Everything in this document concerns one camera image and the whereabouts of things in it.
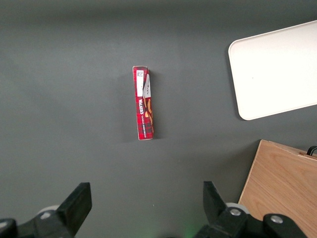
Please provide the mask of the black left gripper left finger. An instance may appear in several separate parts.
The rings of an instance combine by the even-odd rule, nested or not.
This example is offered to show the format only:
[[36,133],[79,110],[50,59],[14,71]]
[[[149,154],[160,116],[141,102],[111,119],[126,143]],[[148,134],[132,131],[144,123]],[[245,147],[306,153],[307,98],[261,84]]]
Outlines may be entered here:
[[91,185],[80,183],[56,208],[40,212],[18,225],[13,218],[0,220],[2,238],[73,238],[92,209]]

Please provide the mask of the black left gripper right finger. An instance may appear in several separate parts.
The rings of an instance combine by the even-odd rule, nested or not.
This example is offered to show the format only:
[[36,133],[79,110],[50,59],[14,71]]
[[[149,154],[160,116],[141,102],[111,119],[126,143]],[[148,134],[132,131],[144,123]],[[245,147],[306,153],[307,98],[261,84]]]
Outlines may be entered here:
[[289,217],[266,214],[260,221],[238,204],[223,201],[215,185],[205,181],[203,206],[208,224],[195,235],[196,238],[305,238],[305,233]]

